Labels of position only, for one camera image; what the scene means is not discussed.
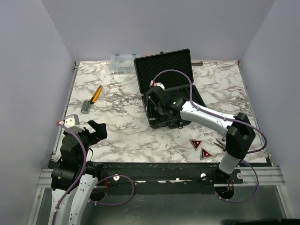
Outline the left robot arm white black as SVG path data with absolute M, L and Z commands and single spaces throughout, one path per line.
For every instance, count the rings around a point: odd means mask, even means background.
M 67 120 L 57 122 L 65 132 L 61 157 L 51 174 L 50 225 L 79 225 L 92 190 L 104 179 L 103 165 L 88 161 L 87 154 L 92 145 L 107 138 L 106 124 L 88 121 L 94 132 L 78 124 Z

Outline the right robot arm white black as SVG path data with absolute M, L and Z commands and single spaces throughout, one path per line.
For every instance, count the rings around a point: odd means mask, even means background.
M 180 116 L 182 120 L 194 122 L 210 128 L 225 138 L 225 155 L 218 165 L 216 179 L 225 184 L 233 178 L 235 167 L 242 161 L 255 139 L 254 127 L 247 115 L 231 115 L 217 112 L 181 97 L 167 94 L 159 86 L 152 87 L 146 98 L 153 104 L 154 110 L 161 116 L 172 118 Z

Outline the black poker set case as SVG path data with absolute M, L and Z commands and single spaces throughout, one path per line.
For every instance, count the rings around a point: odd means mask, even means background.
M 160 115 L 153 103 L 146 97 L 146 92 L 150 89 L 151 80 L 161 71 L 175 69 L 185 73 L 194 81 L 191 55 L 189 49 L 182 49 L 173 52 L 161 52 L 159 54 L 139 57 L 134 59 L 134 66 L 138 80 L 139 90 L 142 94 L 142 103 L 146 111 L 146 117 L 151 128 L 182 128 L 190 124 L 180 118 L 178 113 L 172 117 Z M 190 85 L 183 75 L 175 72 L 167 72 L 160 75 L 156 82 L 162 83 L 165 91 L 173 98 L 182 98 L 184 101 L 190 99 Z

